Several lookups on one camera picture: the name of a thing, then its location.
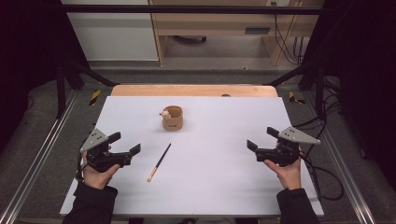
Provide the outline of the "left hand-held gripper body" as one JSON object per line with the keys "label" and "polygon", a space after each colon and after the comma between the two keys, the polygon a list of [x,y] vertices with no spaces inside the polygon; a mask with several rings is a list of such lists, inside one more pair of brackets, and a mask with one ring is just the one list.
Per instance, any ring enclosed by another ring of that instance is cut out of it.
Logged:
{"label": "left hand-held gripper body", "polygon": [[87,163],[97,172],[105,172],[115,164],[120,167],[131,164],[129,152],[112,153],[109,151],[108,136],[98,129],[92,130],[80,148],[86,153]]}

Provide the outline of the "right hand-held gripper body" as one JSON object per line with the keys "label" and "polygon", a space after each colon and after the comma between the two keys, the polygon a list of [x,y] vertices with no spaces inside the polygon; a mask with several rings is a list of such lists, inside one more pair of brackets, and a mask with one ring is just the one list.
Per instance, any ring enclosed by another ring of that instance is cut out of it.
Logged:
{"label": "right hand-held gripper body", "polygon": [[255,152],[257,161],[270,160],[284,167],[300,158],[300,144],[317,145],[320,140],[294,127],[288,127],[279,132],[277,145],[274,149],[258,148]]}

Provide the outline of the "makeup brush with gold ferrule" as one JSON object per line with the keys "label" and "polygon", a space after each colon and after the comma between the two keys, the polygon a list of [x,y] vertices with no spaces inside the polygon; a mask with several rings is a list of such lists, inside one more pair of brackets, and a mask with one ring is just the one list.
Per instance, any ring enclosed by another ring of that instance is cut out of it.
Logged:
{"label": "makeup brush with gold ferrule", "polygon": [[159,160],[157,161],[156,165],[154,166],[153,170],[151,171],[151,173],[149,174],[148,178],[147,178],[147,182],[151,182],[152,178],[155,176],[158,168],[160,167],[160,165],[162,164],[162,161],[164,159],[164,157],[166,156],[169,148],[172,146],[171,143],[169,143],[169,145],[167,146],[166,150],[164,151],[164,153],[161,155],[161,157],[159,158]]}

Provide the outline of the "tan cup with bear figure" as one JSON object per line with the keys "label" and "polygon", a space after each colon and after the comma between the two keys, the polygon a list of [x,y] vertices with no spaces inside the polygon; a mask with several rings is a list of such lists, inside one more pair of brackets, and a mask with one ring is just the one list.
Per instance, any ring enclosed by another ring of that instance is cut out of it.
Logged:
{"label": "tan cup with bear figure", "polygon": [[163,118],[163,128],[172,132],[183,127],[183,110],[178,105],[169,105],[160,113]]}

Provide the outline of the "person's right hand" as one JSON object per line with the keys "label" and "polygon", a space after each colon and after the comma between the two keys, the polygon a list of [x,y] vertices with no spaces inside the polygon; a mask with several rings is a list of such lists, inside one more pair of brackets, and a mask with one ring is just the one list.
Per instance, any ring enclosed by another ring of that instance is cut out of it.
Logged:
{"label": "person's right hand", "polygon": [[294,190],[302,187],[301,159],[297,159],[294,163],[284,167],[278,166],[270,160],[265,160],[264,164],[276,173],[284,189]]}

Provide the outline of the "person's left hand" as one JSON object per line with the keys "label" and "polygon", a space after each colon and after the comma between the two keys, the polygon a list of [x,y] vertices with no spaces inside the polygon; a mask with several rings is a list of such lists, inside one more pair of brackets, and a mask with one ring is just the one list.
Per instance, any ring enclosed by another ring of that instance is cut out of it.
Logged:
{"label": "person's left hand", "polygon": [[105,186],[110,182],[113,175],[120,169],[118,164],[113,165],[105,172],[100,173],[93,169],[90,165],[86,165],[82,170],[83,182],[85,185],[94,189],[104,189]]}

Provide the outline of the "light wooden table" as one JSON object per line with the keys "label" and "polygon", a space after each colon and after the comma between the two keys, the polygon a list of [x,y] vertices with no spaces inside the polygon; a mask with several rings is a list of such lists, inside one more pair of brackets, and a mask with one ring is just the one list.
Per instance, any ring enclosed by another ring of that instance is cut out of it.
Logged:
{"label": "light wooden table", "polygon": [[263,85],[117,85],[111,96],[225,96],[277,97],[272,86]]}

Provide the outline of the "white cabinet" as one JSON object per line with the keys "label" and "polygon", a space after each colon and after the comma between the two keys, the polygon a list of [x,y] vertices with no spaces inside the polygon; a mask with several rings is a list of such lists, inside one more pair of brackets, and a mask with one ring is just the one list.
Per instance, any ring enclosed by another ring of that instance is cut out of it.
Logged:
{"label": "white cabinet", "polygon": [[149,13],[68,13],[89,62],[157,61]]}

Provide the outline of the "chair base leg with caster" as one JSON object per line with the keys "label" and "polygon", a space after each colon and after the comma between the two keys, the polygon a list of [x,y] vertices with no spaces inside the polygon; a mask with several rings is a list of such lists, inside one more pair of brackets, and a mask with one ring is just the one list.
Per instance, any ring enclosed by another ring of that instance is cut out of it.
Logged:
{"label": "chair base leg with caster", "polygon": [[193,37],[193,36],[174,35],[173,38],[176,40],[176,42],[182,44],[202,44],[205,43],[207,40],[206,36]]}

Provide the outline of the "light wooden desk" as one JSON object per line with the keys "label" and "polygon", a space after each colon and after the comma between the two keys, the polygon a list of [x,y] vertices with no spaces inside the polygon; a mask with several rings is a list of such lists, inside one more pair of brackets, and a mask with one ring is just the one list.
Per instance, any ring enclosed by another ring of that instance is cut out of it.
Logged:
{"label": "light wooden desk", "polygon": [[[152,6],[322,7],[324,0],[148,0]],[[159,37],[242,35],[262,39],[272,65],[279,65],[292,35],[312,35],[316,15],[154,13]]]}

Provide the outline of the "yellow-handled tool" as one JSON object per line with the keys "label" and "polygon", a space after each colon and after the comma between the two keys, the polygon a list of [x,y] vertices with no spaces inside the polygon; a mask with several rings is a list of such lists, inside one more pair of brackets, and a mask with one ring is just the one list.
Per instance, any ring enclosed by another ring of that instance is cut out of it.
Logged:
{"label": "yellow-handled tool", "polygon": [[296,99],[293,91],[289,91],[289,99],[290,99],[290,102],[293,102],[293,103],[296,103],[299,105],[305,105],[305,100]]}
{"label": "yellow-handled tool", "polygon": [[95,105],[95,103],[96,103],[96,101],[97,101],[97,99],[98,99],[100,93],[101,93],[101,91],[97,90],[97,91],[95,91],[95,92],[92,94],[92,98],[91,98],[91,100],[90,100],[90,102],[89,102],[89,105]]}

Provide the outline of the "yellow-handled tool left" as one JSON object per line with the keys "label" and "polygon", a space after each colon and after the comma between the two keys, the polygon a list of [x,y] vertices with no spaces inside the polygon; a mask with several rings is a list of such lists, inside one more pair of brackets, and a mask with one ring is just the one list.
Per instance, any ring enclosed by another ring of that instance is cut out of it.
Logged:
{"label": "yellow-handled tool left", "polygon": [[92,98],[91,98],[91,100],[90,100],[90,102],[89,102],[89,105],[95,105],[95,103],[96,103],[96,101],[97,101],[97,99],[98,99],[100,93],[101,93],[101,91],[97,90],[97,91],[95,91],[95,92],[92,94]]}

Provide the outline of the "aluminium floor rail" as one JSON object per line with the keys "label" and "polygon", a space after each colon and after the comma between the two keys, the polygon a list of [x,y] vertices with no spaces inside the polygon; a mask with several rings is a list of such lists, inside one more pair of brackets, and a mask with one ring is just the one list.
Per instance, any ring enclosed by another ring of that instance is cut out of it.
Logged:
{"label": "aluminium floor rail", "polygon": [[[307,105],[314,116],[317,116],[315,109],[316,97],[309,92],[304,92],[303,96],[306,99]],[[337,106],[338,103],[334,97],[325,95],[323,98],[324,115],[328,115],[328,110]],[[322,126],[321,142],[328,150],[329,157],[332,161],[333,167],[338,175],[341,185],[344,188],[345,195],[348,197],[349,202],[359,220],[360,224],[376,224],[375,218],[371,209],[363,198],[361,191],[354,179],[354,176],[347,167],[347,163],[339,152],[339,149],[331,136],[329,131],[330,122],[327,121]]]}
{"label": "aluminium floor rail", "polygon": [[64,111],[52,124],[49,133],[38,150],[35,159],[29,167],[26,175],[17,188],[11,201],[0,215],[0,224],[13,224],[16,220],[17,215],[21,211],[21,208],[26,201],[26,198],[28,197],[35,181],[37,180],[37,177],[41,172],[48,155],[51,153],[53,146],[56,143],[56,140],[58,139],[58,136],[63,129],[78,96],[79,91],[70,91]]}

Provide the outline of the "black diagonal frame strut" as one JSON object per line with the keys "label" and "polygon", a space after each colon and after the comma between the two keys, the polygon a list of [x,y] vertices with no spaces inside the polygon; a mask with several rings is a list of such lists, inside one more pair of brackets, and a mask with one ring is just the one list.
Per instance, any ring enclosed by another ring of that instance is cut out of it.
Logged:
{"label": "black diagonal frame strut", "polygon": [[83,88],[84,86],[84,82],[82,80],[82,78],[80,77],[80,74],[85,74],[93,79],[95,79],[96,81],[98,81],[99,83],[104,84],[105,86],[108,87],[115,87],[117,86],[116,82],[113,82],[105,77],[100,76],[99,74],[93,72],[91,70],[91,68],[88,68],[86,66],[83,66],[77,62],[73,62],[73,61],[64,61],[64,65],[67,68],[71,69],[71,72],[69,74],[67,74],[66,80],[68,81],[68,83],[70,84],[70,86],[74,89],[74,90],[80,90]]}
{"label": "black diagonal frame strut", "polygon": [[264,86],[272,86],[272,87],[277,87],[280,84],[282,84],[283,82],[291,79],[292,77],[296,77],[298,75],[303,74],[305,71],[307,71],[308,69],[310,69],[315,63],[314,62],[307,62],[307,63],[303,63],[302,65],[300,65],[299,67],[289,71],[286,75],[283,75],[282,77],[279,77],[269,83],[264,83]]}

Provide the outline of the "black horizontal frame bar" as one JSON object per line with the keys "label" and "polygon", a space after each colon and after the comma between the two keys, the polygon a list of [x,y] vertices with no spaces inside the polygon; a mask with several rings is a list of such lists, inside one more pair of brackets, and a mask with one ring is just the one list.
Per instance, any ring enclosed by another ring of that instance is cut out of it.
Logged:
{"label": "black horizontal frame bar", "polygon": [[143,6],[62,5],[66,12],[81,13],[193,13],[193,14],[276,14],[320,15],[321,7],[235,7],[235,6]]}

